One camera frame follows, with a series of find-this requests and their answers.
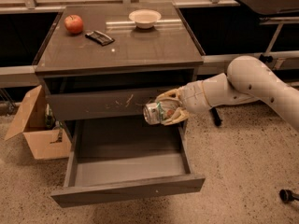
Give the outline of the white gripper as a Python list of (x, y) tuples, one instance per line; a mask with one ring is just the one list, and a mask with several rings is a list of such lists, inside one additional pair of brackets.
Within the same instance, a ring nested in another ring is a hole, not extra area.
[(179, 89), (172, 89), (158, 95), (156, 102), (176, 101), (182, 102), (182, 107), (169, 109), (163, 115), (164, 126), (180, 123), (189, 118), (189, 112), (193, 114), (208, 111), (208, 102), (203, 88), (202, 81), (190, 82)]

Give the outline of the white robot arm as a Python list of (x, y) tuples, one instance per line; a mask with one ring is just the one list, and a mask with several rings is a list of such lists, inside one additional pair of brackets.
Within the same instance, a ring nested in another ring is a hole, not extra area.
[(160, 94), (156, 101), (173, 105), (161, 121), (179, 123), (219, 105), (240, 105), (261, 100), (299, 131), (299, 90), (280, 80), (263, 62), (240, 56), (228, 65), (227, 72), (190, 82)]

